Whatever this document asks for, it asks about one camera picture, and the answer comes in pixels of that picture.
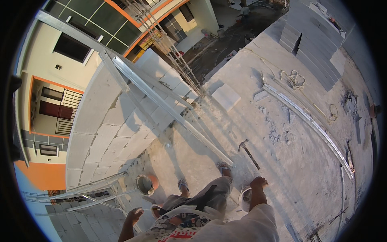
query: sandal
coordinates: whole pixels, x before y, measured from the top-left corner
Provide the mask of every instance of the sandal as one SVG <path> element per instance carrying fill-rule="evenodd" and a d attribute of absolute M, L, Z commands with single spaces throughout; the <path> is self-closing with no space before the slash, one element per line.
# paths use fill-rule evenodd
<path fill-rule="evenodd" d="M 218 162 L 217 164 L 216 164 L 216 166 L 218 167 L 218 169 L 219 169 L 219 171 L 220 171 L 220 174 L 223 176 L 223 170 L 230 170 L 231 171 L 231 169 L 230 169 L 230 167 L 226 164 L 226 163 L 224 163 L 224 162 Z"/>
<path fill-rule="evenodd" d="M 180 192 L 182 191 L 182 190 L 181 190 L 182 185 L 185 186 L 185 187 L 187 188 L 187 191 L 188 191 L 188 193 L 189 193 L 189 196 L 191 196 L 190 190 L 188 189 L 188 185 L 187 185 L 186 181 L 185 181 L 183 178 L 181 178 L 181 179 L 177 182 L 177 186 L 179 187 Z"/>

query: yellow rope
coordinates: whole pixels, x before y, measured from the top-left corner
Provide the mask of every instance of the yellow rope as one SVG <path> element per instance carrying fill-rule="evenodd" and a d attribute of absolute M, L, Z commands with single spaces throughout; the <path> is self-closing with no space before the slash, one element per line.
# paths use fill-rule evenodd
<path fill-rule="evenodd" d="M 270 69 L 270 71 L 272 72 L 273 76 L 274 76 L 274 80 L 276 80 L 276 76 L 274 74 L 274 71 L 265 63 L 265 61 L 267 61 L 268 63 L 272 64 L 273 66 L 277 67 L 279 70 L 281 70 L 281 68 L 279 68 L 278 66 L 274 65 L 273 63 L 271 63 L 270 61 L 266 60 L 265 58 L 263 58 L 262 56 L 256 54 L 252 49 L 248 49 L 248 48 L 244 48 L 246 50 L 249 50 L 251 52 L 248 52 L 248 51 L 245 51 L 245 50 L 240 50 L 239 52 L 245 52 L 245 53 L 249 53 L 249 54 L 253 54 L 255 56 L 257 56 L 258 58 L 260 58 L 260 60 Z M 327 117 L 324 112 L 314 103 L 312 102 L 306 95 L 305 93 L 303 92 L 304 90 L 304 87 L 305 87 L 305 84 L 306 84 L 306 79 L 304 76 L 302 76 L 301 74 L 299 74 L 296 70 L 293 70 L 291 71 L 290 75 L 288 75 L 285 71 L 281 70 L 280 72 L 280 81 L 282 80 L 283 78 L 283 73 L 285 73 L 285 75 L 287 76 L 288 78 L 288 83 L 292 86 L 293 90 L 299 90 L 303 95 L 304 97 L 317 109 L 317 111 L 319 111 L 326 119 L 327 119 L 327 123 L 331 123 L 331 122 L 334 122 L 337 120 L 338 116 L 339 116 L 339 112 L 337 110 L 337 107 L 334 105 L 334 104 L 331 104 L 329 106 L 329 111 L 330 111 L 330 117 L 332 117 L 333 119 L 330 119 L 329 117 Z M 335 107 L 336 109 L 336 113 L 333 113 L 332 112 L 332 107 Z"/>

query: construction worker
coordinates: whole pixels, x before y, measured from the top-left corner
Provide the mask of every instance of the construction worker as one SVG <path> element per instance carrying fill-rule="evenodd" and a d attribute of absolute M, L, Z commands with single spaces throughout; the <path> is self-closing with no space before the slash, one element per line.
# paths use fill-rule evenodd
<path fill-rule="evenodd" d="M 222 177 L 211 181 L 193 198 L 183 179 L 178 183 L 181 195 L 171 195 L 159 208 L 156 222 L 147 231 L 134 236 L 135 225 L 144 211 L 133 209 L 127 216 L 118 242 L 134 241 L 279 241 L 273 208 L 267 204 L 263 177 L 251 183 L 250 211 L 240 220 L 225 223 L 226 199 L 232 189 L 231 170 L 219 162 Z"/>
<path fill-rule="evenodd" d="M 241 21 L 242 21 L 242 24 L 245 25 L 248 23 L 250 9 L 246 7 L 244 3 L 240 3 L 239 6 L 242 7 L 241 14 L 238 15 L 237 17 L 242 16 Z"/>

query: sky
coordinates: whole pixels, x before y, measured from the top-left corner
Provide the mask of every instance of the sky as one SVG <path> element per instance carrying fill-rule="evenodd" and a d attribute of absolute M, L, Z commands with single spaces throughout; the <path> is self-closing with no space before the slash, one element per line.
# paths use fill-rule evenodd
<path fill-rule="evenodd" d="M 34 187 L 33 184 L 27 179 L 27 177 L 15 166 L 16 179 L 19 185 L 21 192 L 31 192 L 31 193 L 41 193 L 47 194 L 47 191 L 42 191 Z M 40 229 L 46 234 L 48 239 L 52 242 L 62 242 L 58 233 L 55 231 L 54 226 L 49 218 L 49 216 L 36 216 L 35 213 L 47 213 L 45 205 L 50 205 L 50 203 L 35 203 L 35 202 L 25 202 L 32 217 L 35 219 L 36 223 L 39 225 Z"/>

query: yellow sign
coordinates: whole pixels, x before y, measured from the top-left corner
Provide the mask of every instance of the yellow sign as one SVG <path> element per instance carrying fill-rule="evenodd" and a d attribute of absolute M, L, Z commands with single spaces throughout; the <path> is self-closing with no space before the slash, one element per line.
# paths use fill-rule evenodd
<path fill-rule="evenodd" d="M 158 31 L 158 30 L 155 30 L 154 31 L 155 35 L 159 38 L 161 38 L 161 33 Z M 139 44 L 139 46 L 143 49 L 143 50 L 147 50 L 153 43 L 155 42 L 155 39 L 153 37 L 151 37 L 151 35 L 149 33 L 147 33 L 144 38 L 142 38 L 142 41 L 141 43 Z"/>

